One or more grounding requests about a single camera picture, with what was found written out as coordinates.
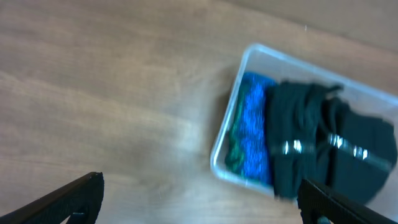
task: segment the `blue cloth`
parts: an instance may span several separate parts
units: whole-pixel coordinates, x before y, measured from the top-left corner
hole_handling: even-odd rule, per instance
[[[266,144],[266,90],[275,81],[253,72],[243,75],[225,163],[244,178],[272,184]]]

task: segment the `black fabric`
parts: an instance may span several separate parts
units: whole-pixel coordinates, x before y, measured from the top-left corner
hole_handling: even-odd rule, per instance
[[[382,119],[347,111],[342,117],[337,134],[393,165],[397,163],[394,128]],[[333,150],[331,159],[333,166],[330,169],[328,185],[361,204],[371,200],[389,176],[388,172],[355,159],[341,150]]]
[[[380,118],[351,111],[338,98],[323,103],[322,116],[317,132],[317,181],[357,203],[369,202],[382,188],[389,173],[334,148],[327,143],[327,136],[338,134],[395,166],[397,148],[393,126]]]
[[[328,93],[340,87],[282,82],[267,91],[267,146],[282,147],[286,141],[300,140],[315,146],[321,120],[322,102]],[[303,178],[315,178],[317,155],[271,154],[274,193],[294,198]]]

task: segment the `wood grain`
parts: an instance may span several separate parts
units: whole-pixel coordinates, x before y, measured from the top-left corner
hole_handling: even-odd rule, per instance
[[[99,171],[98,223],[301,223],[210,171],[252,42],[398,93],[394,51],[228,1],[0,1],[0,214]]]

